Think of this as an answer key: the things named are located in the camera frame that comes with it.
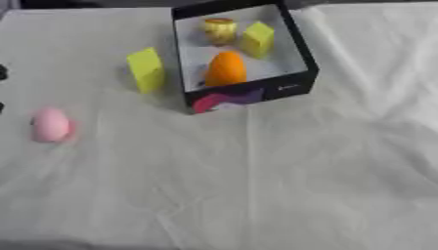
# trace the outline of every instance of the black object edge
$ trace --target black object edge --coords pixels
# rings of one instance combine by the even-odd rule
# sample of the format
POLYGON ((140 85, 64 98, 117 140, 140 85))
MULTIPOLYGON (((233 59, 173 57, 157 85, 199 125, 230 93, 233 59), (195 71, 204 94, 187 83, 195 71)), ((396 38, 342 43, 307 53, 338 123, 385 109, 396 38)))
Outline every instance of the black object edge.
MULTIPOLYGON (((192 104, 195 100, 204 97, 210 93, 239 94, 239 93, 245 93, 255 88, 264 88, 266 86, 270 86, 270 87, 278 87, 282 85, 286 86, 286 85, 290 85, 290 82, 299 83, 300 88, 297 88, 296 91, 293 91, 287 94, 286 96, 307 94, 312 89, 315 78, 319 72, 319 68, 315 62, 315 59, 313 58, 306 42, 304 41, 304 38, 301 35, 298 26, 296 25, 292 16, 288 12, 288 8, 283 0, 217 0, 217 1, 199 3, 189 6, 176 7, 176 8, 172 8, 172 25, 173 25, 176 52, 177 52, 178 63, 179 63, 179 71, 181 76, 180 84, 183 91, 185 103, 189 109, 191 109, 192 104), (181 56, 179 51, 177 28, 175 22, 177 20, 189 19, 193 17, 206 16, 216 13, 229 12, 229 11, 240 10, 245 8, 263 6, 263 5, 277 6, 287 26, 289 34, 292 36, 292 39, 299 51, 299 54, 307 66, 307 70, 297 73, 271 77, 271 78, 263 78, 254 81, 248 81, 245 82, 244 84, 210 87, 207 89, 186 92, 186 87, 184 85, 183 67, 181 64, 181 56)), ((282 98, 282 97, 265 96, 263 101, 269 101, 278 98, 282 98)))

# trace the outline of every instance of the yellow-green block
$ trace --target yellow-green block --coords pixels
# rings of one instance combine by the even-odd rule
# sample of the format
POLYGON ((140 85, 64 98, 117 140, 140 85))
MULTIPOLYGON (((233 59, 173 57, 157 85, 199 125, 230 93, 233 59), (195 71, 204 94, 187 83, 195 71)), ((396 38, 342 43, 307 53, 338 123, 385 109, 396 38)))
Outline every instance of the yellow-green block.
POLYGON ((274 28, 257 21, 243 32, 240 47, 256 59, 264 58, 274 44, 274 28))
POLYGON ((164 68, 154 48, 129 55, 127 60, 140 93, 148 93, 164 84, 164 68))

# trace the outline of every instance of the pink ball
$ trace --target pink ball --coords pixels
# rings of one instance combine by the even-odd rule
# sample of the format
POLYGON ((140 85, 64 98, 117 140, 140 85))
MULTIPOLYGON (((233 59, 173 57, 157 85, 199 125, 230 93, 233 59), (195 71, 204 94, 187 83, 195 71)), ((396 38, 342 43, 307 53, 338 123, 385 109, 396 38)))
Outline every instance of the pink ball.
POLYGON ((60 142, 72 133, 72 124, 62 110, 46 107, 33 118, 33 135, 38 142, 60 142))

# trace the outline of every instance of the black box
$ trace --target black box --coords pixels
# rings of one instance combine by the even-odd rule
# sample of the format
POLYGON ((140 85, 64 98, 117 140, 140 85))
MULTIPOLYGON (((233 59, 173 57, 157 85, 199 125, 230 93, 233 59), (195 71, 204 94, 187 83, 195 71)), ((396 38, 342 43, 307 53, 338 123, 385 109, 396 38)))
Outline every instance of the black box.
MULTIPOLYGON (((181 72, 181 84, 185 97, 185 102, 192 112, 199 113, 216 109, 216 106, 222 103, 229 104, 253 104, 263 101, 269 101, 279 98, 290 97, 294 95, 308 94, 314 84, 319 68, 315 63, 312 54, 309 51, 298 27, 292 16, 289 14, 285 2, 282 0, 219 0, 206 3, 200 3, 192 6, 178 7, 172 9, 173 28, 178 52, 178 61, 181 72), (208 87, 189 91, 185 82, 184 65, 182 62, 181 39, 178 35, 177 21, 191 19, 194 17, 216 15, 220 18, 221 13, 242 10, 253 7, 262 7, 269 5, 278 11, 281 19, 285 23, 287 37, 291 38, 294 46, 298 51, 299 57, 304 62, 305 69, 298 72, 286 73, 274 77, 252 79, 247 82, 235 85, 208 87)), ((287 51, 281 51, 280 54, 286 54, 287 51)), ((194 57, 203 55, 196 52, 194 57)))

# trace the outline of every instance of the table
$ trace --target table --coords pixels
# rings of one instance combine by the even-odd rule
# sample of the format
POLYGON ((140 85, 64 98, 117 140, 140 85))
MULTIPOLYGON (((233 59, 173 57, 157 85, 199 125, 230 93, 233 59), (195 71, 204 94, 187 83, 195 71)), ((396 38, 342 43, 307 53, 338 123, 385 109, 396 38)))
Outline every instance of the table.
POLYGON ((0 245, 434 249, 438 5, 293 14, 321 67, 312 94, 191 116, 170 9, 10 12, 0 245), (148 46, 172 80, 142 97, 125 56, 148 46), (73 117, 71 141, 29 140, 44 105, 73 117))

